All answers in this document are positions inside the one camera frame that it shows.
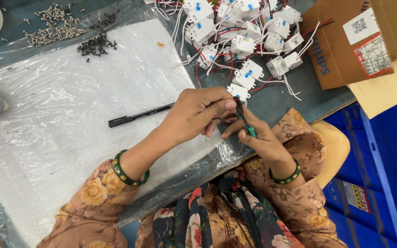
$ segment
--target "plastic sheet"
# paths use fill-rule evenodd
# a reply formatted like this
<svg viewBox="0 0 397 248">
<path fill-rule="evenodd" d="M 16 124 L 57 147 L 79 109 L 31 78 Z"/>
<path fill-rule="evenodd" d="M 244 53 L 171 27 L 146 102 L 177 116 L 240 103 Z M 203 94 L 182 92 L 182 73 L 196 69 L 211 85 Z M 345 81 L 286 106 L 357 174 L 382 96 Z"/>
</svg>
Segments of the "plastic sheet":
<svg viewBox="0 0 397 248">
<path fill-rule="evenodd" d="M 109 27 L 118 49 L 90 56 L 89 63 L 75 44 L 95 31 L 25 52 L 25 40 L 1 48 L 0 95 L 10 108 L 0 115 L 0 235 L 9 247 L 34 247 L 94 168 L 142 140 L 166 113 L 111 129 L 108 120 L 169 104 L 183 89 L 198 86 L 190 66 L 170 67 L 180 61 L 168 45 L 172 25 L 141 4 L 124 1 L 81 23 L 117 8 L 133 13 Z M 250 152 L 235 140 L 222 141 L 218 131 L 171 150 L 152 167 L 159 177 L 141 188 L 119 225 L 209 181 Z"/>
</svg>

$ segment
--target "woman's left hand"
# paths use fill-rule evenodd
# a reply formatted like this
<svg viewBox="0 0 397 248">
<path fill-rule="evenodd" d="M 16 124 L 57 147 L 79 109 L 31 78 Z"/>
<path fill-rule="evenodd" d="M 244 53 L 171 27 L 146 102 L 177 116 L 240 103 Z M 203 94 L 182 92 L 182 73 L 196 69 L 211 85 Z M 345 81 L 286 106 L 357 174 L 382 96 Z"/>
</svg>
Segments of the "woman's left hand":
<svg viewBox="0 0 397 248">
<path fill-rule="evenodd" d="M 173 146 L 197 137 L 200 133 L 211 137 L 217 126 L 213 118 L 235 113 L 236 103 L 224 87 L 186 89 L 158 127 L 171 134 Z"/>
</svg>

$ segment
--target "floral clothing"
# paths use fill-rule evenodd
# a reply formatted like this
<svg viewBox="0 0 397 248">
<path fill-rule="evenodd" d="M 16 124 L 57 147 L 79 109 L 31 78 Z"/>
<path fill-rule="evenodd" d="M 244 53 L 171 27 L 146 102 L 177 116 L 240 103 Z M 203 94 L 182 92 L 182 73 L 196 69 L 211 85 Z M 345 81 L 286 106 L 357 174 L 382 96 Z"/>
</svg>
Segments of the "floral clothing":
<svg viewBox="0 0 397 248">
<path fill-rule="evenodd" d="M 326 159 L 323 138 L 294 109 L 272 130 L 301 165 L 307 183 L 278 189 L 262 160 L 251 159 L 144 217 L 135 247 L 347 247 L 337 237 L 314 178 Z M 127 247 L 115 223 L 139 188 L 125 185 L 111 168 L 112 160 L 96 168 L 59 210 L 52 233 L 38 248 Z"/>
</svg>

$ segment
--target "black marker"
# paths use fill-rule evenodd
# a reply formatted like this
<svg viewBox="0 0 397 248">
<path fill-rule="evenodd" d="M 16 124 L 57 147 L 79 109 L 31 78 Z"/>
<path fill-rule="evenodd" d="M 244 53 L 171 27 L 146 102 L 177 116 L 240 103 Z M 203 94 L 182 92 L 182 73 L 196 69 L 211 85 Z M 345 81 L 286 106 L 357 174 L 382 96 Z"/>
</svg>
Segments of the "black marker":
<svg viewBox="0 0 397 248">
<path fill-rule="evenodd" d="M 156 108 L 154 110 L 149 110 L 149 111 L 145 111 L 143 113 L 137 114 L 137 115 L 133 115 L 133 116 L 124 116 L 124 117 L 120 117 L 111 121 L 108 121 L 108 127 L 116 127 L 131 121 L 134 121 L 136 119 L 140 119 L 140 118 L 144 118 L 150 115 L 154 115 L 158 112 L 162 112 L 164 110 L 169 110 L 173 107 L 174 103 L 162 106 L 160 108 Z"/>
</svg>

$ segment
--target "green bangle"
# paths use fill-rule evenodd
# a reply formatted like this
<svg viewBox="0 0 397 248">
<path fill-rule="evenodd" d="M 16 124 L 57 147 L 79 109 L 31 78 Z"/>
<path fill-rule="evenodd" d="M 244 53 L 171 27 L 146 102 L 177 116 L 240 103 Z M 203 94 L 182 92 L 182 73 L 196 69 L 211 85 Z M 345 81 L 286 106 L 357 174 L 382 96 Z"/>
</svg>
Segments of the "green bangle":
<svg viewBox="0 0 397 248">
<path fill-rule="evenodd" d="M 290 183 L 293 180 L 295 180 L 295 178 L 297 178 L 301 172 L 301 166 L 298 163 L 298 161 L 296 161 L 296 159 L 293 159 L 293 160 L 295 161 L 295 164 L 296 164 L 296 170 L 290 177 L 288 177 L 286 179 L 282 179 L 282 180 L 275 179 L 272 176 L 272 170 L 270 168 L 269 168 L 269 177 L 277 184 L 287 184 L 287 183 Z"/>
<path fill-rule="evenodd" d="M 121 150 L 120 152 L 118 152 L 116 154 L 116 156 L 114 157 L 114 161 L 113 161 L 113 170 L 116 173 L 116 175 L 127 185 L 129 186 L 140 186 L 146 183 L 146 181 L 148 180 L 148 178 L 150 177 L 150 170 L 147 170 L 145 172 L 145 177 L 143 178 L 143 180 L 139 180 L 139 181 L 134 181 L 131 178 L 129 178 L 127 175 L 125 175 L 125 173 L 122 171 L 122 168 L 120 167 L 119 164 L 119 158 L 120 155 L 122 155 L 122 153 L 126 152 L 128 149 L 126 150 Z"/>
</svg>

